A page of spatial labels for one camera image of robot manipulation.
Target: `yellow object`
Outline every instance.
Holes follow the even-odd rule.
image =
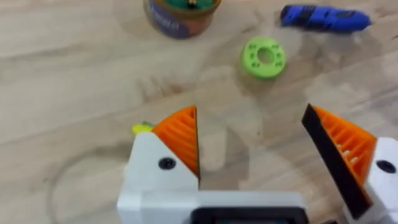
[[[135,124],[135,125],[133,125],[131,127],[131,131],[134,134],[138,134],[138,133],[141,133],[141,132],[151,132],[152,129],[153,129],[153,127],[149,126],[147,124]]]

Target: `blue object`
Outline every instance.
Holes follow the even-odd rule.
[[[371,25],[369,16],[361,11],[313,5],[286,5],[280,20],[282,26],[331,32],[361,31]]]

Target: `blue tool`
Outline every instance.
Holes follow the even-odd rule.
[[[313,5],[286,5],[280,20],[282,26],[331,32],[361,31],[371,25],[369,16],[361,11]]]

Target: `can label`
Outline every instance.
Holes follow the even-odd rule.
[[[201,33],[211,21],[211,16],[192,20],[176,18],[153,0],[147,1],[147,10],[163,33],[178,39]]]

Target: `green 3d-printed ring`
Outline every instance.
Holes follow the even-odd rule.
[[[258,52],[265,50],[269,63],[263,63]],[[274,78],[285,67],[285,52],[280,45],[267,37],[255,37],[243,48],[242,65],[247,72],[259,78]]]

